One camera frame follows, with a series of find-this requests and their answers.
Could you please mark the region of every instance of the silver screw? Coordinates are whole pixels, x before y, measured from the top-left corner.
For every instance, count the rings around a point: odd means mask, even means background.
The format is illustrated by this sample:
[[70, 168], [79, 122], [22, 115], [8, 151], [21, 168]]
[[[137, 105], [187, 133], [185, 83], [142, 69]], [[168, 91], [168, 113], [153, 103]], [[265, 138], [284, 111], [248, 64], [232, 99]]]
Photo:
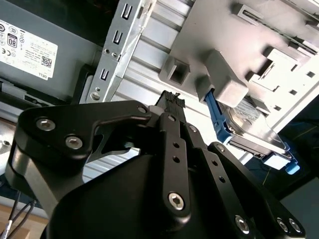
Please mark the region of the silver screw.
[[216, 145], [216, 147], [217, 147], [220, 151], [222, 151], [222, 152], [225, 151], [224, 147], [221, 146], [220, 144]]
[[44, 131], [51, 131], [51, 130], [55, 129], [55, 123], [51, 120], [48, 120], [48, 119], [39, 119], [36, 122], [36, 126], [40, 130], [44, 130]]
[[173, 116], [168, 116], [171, 121], [175, 121], [176, 119]]
[[245, 220], [241, 216], [239, 215], [235, 216], [235, 223], [237, 227], [242, 231], [243, 234], [249, 234], [249, 226], [247, 222], [245, 222]]
[[79, 149], [83, 146], [83, 142], [76, 136], [67, 137], [65, 140], [66, 146], [72, 149]]
[[286, 226], [286, 224], [284, 224], [283, 220], [281, 220], [280, 218], [277, 218], [277, 222], [279, 224], [279, 226], [282, 228], [282, 230], [284, 230], [285, 232], [288, 232], [288, 227]]
[[189, 128], [191, 129], [191, 131], [193, 131], [194, 133], [197, 132], [197, 129], [195, 126], [190, 125]]
[[184, 208], [184, 200], [183, 198], [177, 193], [170, 193], [168, 195], [169, 203], [176, 209], [176, 210], [183, 210]]
[[300, 227], [291, 218], [289, 219], [290, 225], [296, 230], [296, 232], [301, 233]]
[[146, 110], [143, 107], [138, 107], [138, 110], [142, 113], [146, 113]]

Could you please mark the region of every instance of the black cable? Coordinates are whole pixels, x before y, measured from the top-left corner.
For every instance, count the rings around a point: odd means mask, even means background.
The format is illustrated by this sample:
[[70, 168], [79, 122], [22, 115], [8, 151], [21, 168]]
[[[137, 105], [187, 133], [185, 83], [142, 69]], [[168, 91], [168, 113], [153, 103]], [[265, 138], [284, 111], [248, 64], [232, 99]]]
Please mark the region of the black cable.
[[16, 216], [13, 218], [13, 220], [12, 220], [12, 223], [14, 223], [19, 217], [20, 217], [20, 215], [25, 211], [25, 209], [28, 207], [28, 206], [30, 206], [32, 203], [36, 203], [35, 201], [33, 201], [33, 202], [29, 202], [28, 204], [26, 204], [17, 214], [16, 214]]
[[9, 220], [12, 220], [13, 219], [13, 215], [14, 215], [14, 212], [16, 210], [16, 207], [18, 205], [18, 202], [20, 200], [20, 196], [21, 196], [21, 192], [20, 191], [17, 191], [16, 193], [16, 197], [15, 197], [15, 202], [14, 202], [14, 205], [12, 207], [12, 210], [11, 210], [11, 213], [10, 213], [10, 216], [9, 216]]
[[[18, 202], [20, 200], [20, 196], [21, 196], [21, 192], [20, 191], [17, 191], [16, 193], [16, 196], [15, 196], [15, 201], [14, 201], [14, 204], [13, 204], [13, 207], [12, 207], [12, 210], [11, 210], [11, 213], [10, 213], [10, 216], [9, 216], [9, 220], [8, 221], [12, 221], [11, 225], [13, 224], [13, 215], [14, 215], [14, 212], [16, 210], [16, 207], [18, 205]], [[6, 230], [6, 227], [5, 229], [2, 231], [2, 233], [0, 234], [0, 237], [2, 237], [4, 231]]]
[[16, 228], [9, 234], [9, 236], [7, 237], [7, 239], [13, 238], [13, 236], [16, 234], [16, 232], [22, 227], [22, 225], [26, 222], [26, 220], [28, 219], [29, 215], [31, 214], [33, 208], [35, 206], [35, 202], [33, 201], [31, 203], [31, 207], [29, 209], [29, 211], [25, 214], [24, 218], [22, 219], [22, 221], [18, 224], [18, 226], [16, 226]]

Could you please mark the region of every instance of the silver metal panel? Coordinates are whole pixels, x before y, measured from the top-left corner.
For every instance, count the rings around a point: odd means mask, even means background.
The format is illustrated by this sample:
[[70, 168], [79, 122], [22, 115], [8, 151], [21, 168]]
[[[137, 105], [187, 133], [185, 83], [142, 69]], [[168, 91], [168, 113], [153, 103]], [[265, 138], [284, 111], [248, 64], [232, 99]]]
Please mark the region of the silver metal panel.
[[166, 27], [163, 23], [151, 17], [142, 36], [171, 49], [177, 34], [176, 30]]
[[167, 6], [163, 5], [162, 3], [158, 2], [155, 5], [153, 11], [153, 17], [155, 19], [160, 19], [161, 21], [165, 22], [166, 24], [172, 24], [179, 27], [182, 27], [185, 17], [178, 14], [177, 12], [172, 11]]
[[191, 7], [179, 0], [159, 0], [160, 3], [175, 10], [183, 16], [188, 16]]
[[58, 46], [53, 78], [46, 81], [2, 62], [0, 76], [59, 99], [69, 99], [81, 67], [93, 63], [100, 47], [5, 0], [0, 0], [0, 19]]
[[154, 68], [161, 69], [168, 54], [144, 41], [139, 41], [133, 57]]

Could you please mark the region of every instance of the hard drive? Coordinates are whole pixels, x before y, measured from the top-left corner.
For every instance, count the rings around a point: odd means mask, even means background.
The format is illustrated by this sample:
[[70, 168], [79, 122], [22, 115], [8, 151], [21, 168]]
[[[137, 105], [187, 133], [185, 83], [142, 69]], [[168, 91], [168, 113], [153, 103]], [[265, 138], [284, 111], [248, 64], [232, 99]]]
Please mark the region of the hard drive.
[[262, 158], [274, 152], [285, 154], [289, 147], [267, 125], [265, 116], [246, 99], [235, 108], [206, 97], [218, 140]]

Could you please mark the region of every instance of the slot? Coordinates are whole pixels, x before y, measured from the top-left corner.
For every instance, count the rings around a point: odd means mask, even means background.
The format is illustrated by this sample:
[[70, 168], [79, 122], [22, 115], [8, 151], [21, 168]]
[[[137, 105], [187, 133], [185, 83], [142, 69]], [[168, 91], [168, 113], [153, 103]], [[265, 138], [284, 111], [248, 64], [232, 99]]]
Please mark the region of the slot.
[[139, 11], [139, 14], [138, 14], [138, 16], [137, 16], [137, 19], [141, 19], [141, 16], [142, 16], [142, 14], [143, 14], [143, 11], [144, 11], [144, 7], [141, 7], [141, 8], [140, 8], [140, 11]]
[[310, 78], [313, 78], [316, 74], [314, 72], [309, 71], [307, 73], [307, 76], [309, 76]]
[[105, 81], [106, 78], [108, 77], [108, 74], [109, 74], [109, 71], [103, 69], [102, 72], [101, 72], [101, 75], [100, 75], [100, 79]]
[[124, 9], [122, 12], [122, 18], [124, 18], [125, 20], [129, 20], [131, 11], [132, 11], [132, 6], [128, 5], [127, 3], [124, 5]]
[[289, 93], [295, 96], [297, 94], [297, 91], [291, 90], [291, 91], [289, 91]]
[[275, 106], [274, 109], [277, 110], [277, 111], [281, 110], [281, 108], [279, 106]]
[[113, 43], [119, 45], [122, 39], [123, 33], [116, 31], [113, 37]]
[[294, 67], [291, 69], [291, 71], [294, 71], [297, 67], [298, 67], [298, 65], [294, 65]]

